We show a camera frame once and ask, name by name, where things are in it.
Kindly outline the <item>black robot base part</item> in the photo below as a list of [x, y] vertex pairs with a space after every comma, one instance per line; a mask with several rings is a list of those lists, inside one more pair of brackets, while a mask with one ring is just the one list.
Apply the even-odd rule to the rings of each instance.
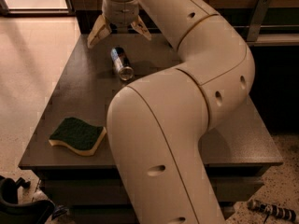
[[30, 181], [0, 176], [0, 224], [45, 224], [49, 217], [64, 215], [67, 209], [49, 200], [19, 203], [18, 188], [29, 188]]

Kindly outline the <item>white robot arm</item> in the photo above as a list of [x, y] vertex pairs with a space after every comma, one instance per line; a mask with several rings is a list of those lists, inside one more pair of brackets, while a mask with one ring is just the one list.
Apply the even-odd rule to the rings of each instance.
[[198, 142], [248, 97], [252, 54], [203, 0], [103, 0], [89, 47], [111, 25], [147, 35], [140, 9], [181, 63], [128, 84], [109, 105], [107, 136], [122, 183], [140, 224], [225, 224]]

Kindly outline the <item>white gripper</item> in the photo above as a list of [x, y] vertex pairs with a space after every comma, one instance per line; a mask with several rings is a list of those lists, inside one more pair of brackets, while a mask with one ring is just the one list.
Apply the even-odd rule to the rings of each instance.
[[138, 15], [139, 7], [136, 0], [103, 0], [102, 12], [103, 15], [96, 19], [88, 35], [87, 47], [89, 49], [92, 49], [100, 40], [111, 34], [109, 22], [116, 26], [128, 26], [131, 24], [131, 27], [136, 32], [151, 40], [149, 29]]

